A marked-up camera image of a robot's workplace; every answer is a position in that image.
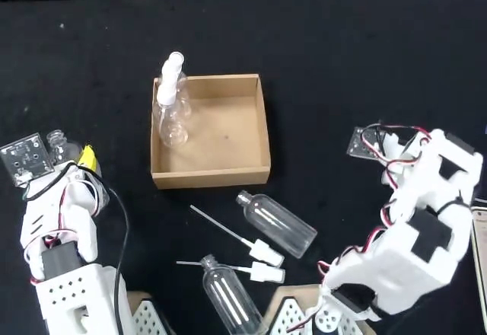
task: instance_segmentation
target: clear plastic bottle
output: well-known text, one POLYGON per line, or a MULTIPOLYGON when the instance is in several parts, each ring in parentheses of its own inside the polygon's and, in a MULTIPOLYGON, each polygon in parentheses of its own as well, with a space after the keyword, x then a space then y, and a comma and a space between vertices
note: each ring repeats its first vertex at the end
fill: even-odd
POLYGON ((162 142, 167 147, 176 147, 188 140, 188 131, 183 123, 181 103, 176 98, 179 72, 164 67, 152 113, 162 142))
POLYGON ((191 104, 189 102, 189 91, 187 76, 184 74, 183 70, 184 56, 181 52, 172 52, 167 61, 164 63, 164 67, 171 67, 174 72, 178 74, 177 77, 177 94, 176 99, 180 102, 181 116, 184 119, 189 119, 191 117, 191 104))
POLYGON ((265 334, 268 330, 235 272, 219 264, 213 255, 201 260, 203 288, 231 335, 265 334))
POLYGON ((248 222, 300 259, 317 236, 317 230, 264 194, 252 196, 242 190, 237 203, 248 222))
POLYGON ((46 138, 50 147, 49 156, 54 165, 70 160, 78 162, 82 151, 81 146, 77 142, 68 141, 62 130, 55 129, 49 132, 46 138))

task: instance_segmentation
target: cable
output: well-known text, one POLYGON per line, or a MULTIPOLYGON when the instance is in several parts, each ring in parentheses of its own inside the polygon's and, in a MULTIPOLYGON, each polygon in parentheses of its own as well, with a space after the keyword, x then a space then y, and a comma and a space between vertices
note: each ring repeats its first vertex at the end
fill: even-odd
POLYGON ((394 160, 390 160, 387 164, 386 164, 386 175, 387 175, 387 179, 389 180, 390 182, 390 185, 392 186, 392 188, 394 190, 396 190, 399 186, 397 185, 397 182, 393 179, 393 176, 392 174, 390 173, 390 170, 389 170, 389 167, 390 165, 392 164, 397 164, 397 163, 400 163, 400 164, 407 164, 407 165, 412 165, 414 163, 416 163, 419 158, 421 157, 421 152, 419 152, 419 155, 415 158, 412 158, 412 159, 401 159, 401 158, 396 158, 394 160))
POLYGON ((345 250, 342 252, 342 254, 339 256, 338 260, 336 261, 336 265, 340 262, 340 260, 351 250, 355 250, 358 254, 365 254, 369 247, 372 245, 372 243, 375 241, 377 236, 386 231, 386 228, 383 226, 377 226, 374 228, 370 234, 367 236, 367 240, 365 241, 365 244, 362 248, 358 247, 357 245, 350 245, 345 248, 345 250))
POLYGON ((387 212, 387 209, 390 208, 394 203, 396 202, 396 199, 393 199, 386 204, 383 205, 383 207, 380 209, 380 220, 382 221, 382 224, 389 228, 390 226, 393 225, 393 223, 390 220, 389 213, 387 212))
POLYGON ((46 193, 49 189, 54 187, 69 171, 69 168, 71 166, 77 166, 77 164, 73 161, 70 161, 62 170, 59 172, 59 175, 53 179, 49 184, 47 184, 43 189, 41 189, 39 192, 35 193, 34 195, 27 197, 27 194, 25 195, 25 198, 22 196, 22 199, 25 202, 32 202, 33 200, 36 200, 40 196, 42 196, 44 193, 46 193))
POLYGON ((24 260, 27 264, 30 263, 30 258, 29 258, 29 247, 35 242, 35 240, 37 240, 38 238, 44 238, 46 236, 53 236, 54 234, 74 234, 74 235, 78 235, 78 233, 76 231, 73 231, 73 230, 68 230, 68 229, 65 229, 65 228, 62 228, 62 229, 57 229, 57 230, 52 230, 52 231, 48 231, 48 232, 44 232, 42 234, 39 234, 37 235, 35 238, 33 238, 32 240, 30 240, 30 242, 25 246, 25 249, 24 249, 24 260))
POLYGON ((383 162, 389 162, 391 161, 389 158, 387 158, 385 155, 383 155, 382 153, 380 153, 365 137, 364 137, 364 133, 365 131, 369 130, 369 129, 372 129, 372 128, 375 128, 375 127, 381 127, 382 129, 414 129, 418 132, 421 132, 423 133, 424 135, 426 135, 426 138, 428 140, 431 139, 431 135, 429 134, 428 131, 426 131, 426 129, 422 128, 422 127, 418 127, 418 126, 401 126, 401 125, 383 125, 381 123, 372 123, 368 126, 366 126, 362 132, 360 133, 360 140, 362 141, 362 143, 369 149, 371 150, 372 153, 374 153, 374 155, 377 157, 377 159, 383 161, 383 162))
POLYGON ((120 254, 119 254, 119 262, 116 266, 116 273, 115 273, 115 289, 113 293, 113 307, 115 311, 115 321, 116 321, 116 328, 119 332, 119 335, 123 335, 123 326, 122 326, 122 321, 120 319, 120 310, 119 310, 119 287, 120 287, 120 274, 121 274, 121 268, 122 268, 122 263, 123 263, 123 257, 125 256, 125 251, 127 247, 127 242, 129 241, 129 233, 130 233, 130 221, 129 221, 129 214, 127 212, 127 209, 125 205, 123 204, 122 199, 118 195, 118 193, 108 185, 97 173, 92 171, 91 169, 88 169, 87 167, 84 166, 78 166, 80 170, 86 171, 89 174, 91 174, 93 177, 95 177, 101 185, 103 185, 103 188, 112 194, 113 197, 115 197, 116 201, 119 203, 120 208, 123 211, 123 216, 125 218, 125 223, 126 223, 126 230, 125 230, 125 236, 123 238, 123 243, 122 243, 122 248, 120 249, 120 254))
POLYGON ((325 278, 325 275, 328 272, 329 267, 330 267, 330 265, 326 261, 319 260, 317 262, 318 271, 320 272, 320 274, 323 278, 325 278))
POLYGON ((302 320, 302 322, 294 325, 293 327, 288 327, 286 329, 286 333, 291 333, 297 329, 301 329, 305 324, 307 324, 308 322, 310 322, 314 316, 316 316, 316 314, 318 312, 320 312, 321 308, 323 307, 323 305, 325 304, 324 300, 323 300, 323 296, 320 295, 318 297, 318 303, 316 306, 314 306, 314 308, 311 308, 311 310, 313 311, 309 316, 306 317, 306 319, 302 320))
POLYGON ((384 150, 384 137, 380 136, 380 126, 375 127, 375 138, 379 144, 379 149, 382 155, 386 155, 386 151, 384 150))
POLYGON ((109 188, 109 191, 118 201, 120 208, 123 211, 123 215, 125 216, 125 223, 126 223, 126 230, 125 230, 125 237, 123 238, 122 249, 120 250, 119 255, 119 263, 116 266, 116 273, 115 273, 115 293, 113 296, 114 301, 114 311, 115 311, 115 320, 116 320, 116 327, 119 331, 119 335, 123 335, 123 326, 122 321, 120 320, 120 309, 119 309, 119 287, 120 287, 120 271, 122 267, 123 257, 125 256, 125 249, 127 247, 127 242, 129 241, 129 231, 130 231, 130 223, 129 223, 129 214, 123 204, 122 199, 119 197, 117 192, 112 188, 109 188))

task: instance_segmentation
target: open cardboard box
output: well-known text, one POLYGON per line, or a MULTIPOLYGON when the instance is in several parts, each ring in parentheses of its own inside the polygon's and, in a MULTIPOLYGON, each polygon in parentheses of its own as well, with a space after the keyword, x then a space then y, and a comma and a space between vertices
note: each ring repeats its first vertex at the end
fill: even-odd
MULTIPOLYGON (((157 93, 154 80, 153 103, 157 93)), ((151 174, 159 189, 266 183, 271 168, 258 75, 188 77, 188 142, 166 147, 151 129, 151 174)))

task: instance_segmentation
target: black fabric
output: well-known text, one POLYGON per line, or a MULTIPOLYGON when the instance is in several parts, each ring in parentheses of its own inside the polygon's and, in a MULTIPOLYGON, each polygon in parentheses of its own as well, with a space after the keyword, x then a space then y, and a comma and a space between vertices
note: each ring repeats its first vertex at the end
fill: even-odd
MULTIPOLYGON (((189 75, 262 76, 272 173, 262 192, 319 234, 286 257, 286 285, 318 283, 318 257, 362 244, 390 196, 381 166, 345 150, 379 119, 442 128, 487 151, 487 0, 86 0, 0 5, 0 143, 61 128, 93 145, 132 219, 123 275, 151 293, 177 333, 225 334, 202 271, 176 260, 214 254, 248 265, 248 249, 192 214, 194 204, 244 237, 262 235, 235 203, 241 187, 158 191, 149 174, 153 77, 170 51, 189 75)), ((0 174, 0 333, 43 333, 18 242, 21 191, 0 174)), ((97 220, 99 260, 116 264, 123 214, 97 220)), ((261 312, 277 285, 239 275, 261 312)), ((394 333, 481 333, 472 254, 450 286, 394 333)), ((381 335, 392 322, 373 324, 381 335)))

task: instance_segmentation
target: robotic arm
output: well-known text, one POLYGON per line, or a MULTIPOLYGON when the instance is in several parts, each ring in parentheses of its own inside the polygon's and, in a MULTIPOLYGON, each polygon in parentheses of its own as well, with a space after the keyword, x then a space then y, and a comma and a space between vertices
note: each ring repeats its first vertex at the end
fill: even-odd
MULTIPOLYGON (((360 140, 385 166, 382 181, 393 188, 380 211, 385 227, 376 228, 363 247, 345 249, 329 265, 319 300, 326 313, 353 321, 398 314, 450 283, 468 248, 469 205, 483 160, 440 129, 428 133, 418 128, 406 144, 399 143, 396 134, 381 132, 381 153, 378 142, 364 137, 366 129, 358 131, 360 140)), ((324 333, 336 329, 333 322, 317 321, 316 326, 324 333)))
POLYGON ((0 155, 14 184, 25 187, 21 244, 49 334, 135 335, 123 278, 94 263, 93 218, 108 194, 91 173, 99 171, 91 147, 77 163, 60 161, 36 134, 0 148, 0 155))

